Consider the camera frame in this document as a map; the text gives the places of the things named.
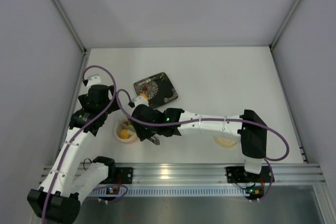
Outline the green macaron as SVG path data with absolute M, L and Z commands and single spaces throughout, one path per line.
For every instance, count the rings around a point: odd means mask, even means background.
M 134 127 L 133 127 L 132 125 L 127 126 L 127 129 L 128 129 L 129 131 L 135 133 L 135 129 L 134 129 Z

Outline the yellow round cookie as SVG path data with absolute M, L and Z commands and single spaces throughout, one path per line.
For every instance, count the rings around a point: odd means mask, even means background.
M 122 130 L 120 131 L 120 133 L 119 133 L 119 138 L 121 138 L 121 139 L 128 139 L 128 138 L 130 138 L 130 133 L 129 133 L 129 131 L 126 130 L 126 129 L 122 129 Z

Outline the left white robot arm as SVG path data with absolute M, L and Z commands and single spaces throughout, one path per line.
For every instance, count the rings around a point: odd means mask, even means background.
M 113 86 L 95 84 L 79 96 L 81 109 L 71 116 L 65 142 L 52 169 L 39 188 L 30 190 L 27 196 L 42 223 L 73 223 L 81 204 L 96 186 L 118 180 L 115 161 L 103 156 L 93 159 L 90 167 L 75 177 L 86 149 L 108 115 L 119 109 L 110 94 L 115 94 Z

